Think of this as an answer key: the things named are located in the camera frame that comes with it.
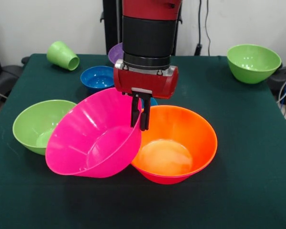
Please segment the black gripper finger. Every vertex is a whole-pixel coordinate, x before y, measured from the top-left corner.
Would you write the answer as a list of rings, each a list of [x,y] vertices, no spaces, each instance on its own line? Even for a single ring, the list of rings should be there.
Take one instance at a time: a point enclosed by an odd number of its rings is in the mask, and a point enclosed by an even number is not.
[[[149,118],[150,118],[150,95],[143,94],[143,111],[140,119],[140,129],[141,131],[146,131],[149,129]]]
[[[131,127],[135,127],[140,121],[141,114],[141,99],[138,93],[132,94],[132,106],[131,106]]]

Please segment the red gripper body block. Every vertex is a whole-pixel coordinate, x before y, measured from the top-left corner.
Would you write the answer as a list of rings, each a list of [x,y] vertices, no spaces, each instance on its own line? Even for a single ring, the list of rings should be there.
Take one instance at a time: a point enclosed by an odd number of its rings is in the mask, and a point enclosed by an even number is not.
[[[117,67],[113,69],[114,86],[117,91],[127,94],[146,93],[161,99],[169,99],[174,94],[178,75],[176,66],[170,66],[161,74],[157,70],[126,70]]]

